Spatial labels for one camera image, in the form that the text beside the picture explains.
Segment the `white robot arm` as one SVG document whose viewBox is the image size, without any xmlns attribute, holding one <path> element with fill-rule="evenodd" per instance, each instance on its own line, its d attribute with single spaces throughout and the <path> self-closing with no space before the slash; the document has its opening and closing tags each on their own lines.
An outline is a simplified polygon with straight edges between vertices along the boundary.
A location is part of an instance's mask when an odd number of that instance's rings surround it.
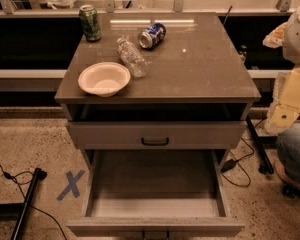
<svg viewBox="0 0 300 240">
<path fill-rule="evenodd" d="M 300 5 L 289 17 L 263 40 L 269 48 L 282 48 L 283 57 L 294 67 L 277 75 L 273 101 L 267 112 L 264 129 L 271 135 L 287 130 L 300 116 Z"/>
</svg>

